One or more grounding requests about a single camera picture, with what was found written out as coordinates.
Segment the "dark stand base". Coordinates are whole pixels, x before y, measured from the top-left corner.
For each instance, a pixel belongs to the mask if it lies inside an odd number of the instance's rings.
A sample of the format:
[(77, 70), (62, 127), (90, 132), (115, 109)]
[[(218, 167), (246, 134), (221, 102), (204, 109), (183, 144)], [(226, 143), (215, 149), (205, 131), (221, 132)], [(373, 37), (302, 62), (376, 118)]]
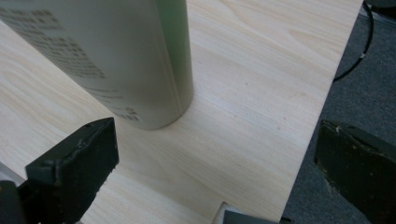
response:
[(364, 0), (372, 7), (372, 11), (396, 20), (396, 0)]

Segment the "pale green bottle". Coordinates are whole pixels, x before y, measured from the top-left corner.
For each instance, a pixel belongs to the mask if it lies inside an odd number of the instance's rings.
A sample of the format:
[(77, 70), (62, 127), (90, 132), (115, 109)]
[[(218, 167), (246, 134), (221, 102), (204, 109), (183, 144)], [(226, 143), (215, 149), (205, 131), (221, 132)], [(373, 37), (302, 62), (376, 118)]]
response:
[(187, 0), (0, 0), (0, 21), (137, 128), (191, 104)]

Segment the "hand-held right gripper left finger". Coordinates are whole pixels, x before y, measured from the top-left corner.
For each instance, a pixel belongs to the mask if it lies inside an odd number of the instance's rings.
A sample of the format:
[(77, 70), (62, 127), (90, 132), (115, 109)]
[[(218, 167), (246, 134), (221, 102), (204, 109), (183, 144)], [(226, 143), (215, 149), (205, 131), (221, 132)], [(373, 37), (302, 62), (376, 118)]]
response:
[(76, 224), (119, 163), (115, 120), (83, 125), (25, 167), (29, 224)]

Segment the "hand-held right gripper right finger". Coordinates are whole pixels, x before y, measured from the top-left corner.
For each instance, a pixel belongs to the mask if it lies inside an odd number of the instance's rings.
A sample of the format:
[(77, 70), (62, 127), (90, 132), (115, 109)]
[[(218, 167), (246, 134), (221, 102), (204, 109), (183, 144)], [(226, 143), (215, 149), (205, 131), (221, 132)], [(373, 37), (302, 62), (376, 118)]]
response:
[(314, 163), (372, 224), (396, 224), (396, 146), (350, 124), (322, 120)]

